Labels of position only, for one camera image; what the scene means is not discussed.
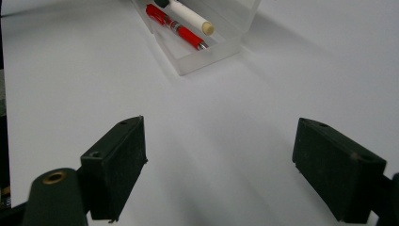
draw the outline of brass insert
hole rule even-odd
[[[47,175],[46,177],[44,177],[43,183],[45,185],[50,186],[50,185],[53,185],[53,184],[63,181],[66,177],[67,177],[67,173],[64,171],[53,172],[53,173]]]

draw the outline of screw hole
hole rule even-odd
[[[99,152],[94,152],[90,154],[90,157],[100,157],[101,154]]]
[[[67,173],[64,172],[64,171],[54,172],[54,173],[46,176],[43,179],[43,183],[45,185],[50,186],[50,185],[53,185],[53,184],[56,184],[56,183],[59,183],[59,182],[63,181],[65,179],[65,177],[67,177]]]

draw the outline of pen cap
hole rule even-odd
[[[167,5],[169,5],[169,0],[154,0],[154,2],[160,8],[165,8]]]

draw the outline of white pen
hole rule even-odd
[[[185,19],[189,24],[202,31],[203,34],[210,36],[214,33],[214,26],[203,17],[199,16],[195,11],[186,7],[177,0],[154,0],[160,8],[168,7],[174,13]]]

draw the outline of pen clip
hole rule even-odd
[[[147,15],[157,21],[159,24],[164,25],[167,15],[153,4],[148,4],[146,8]]]

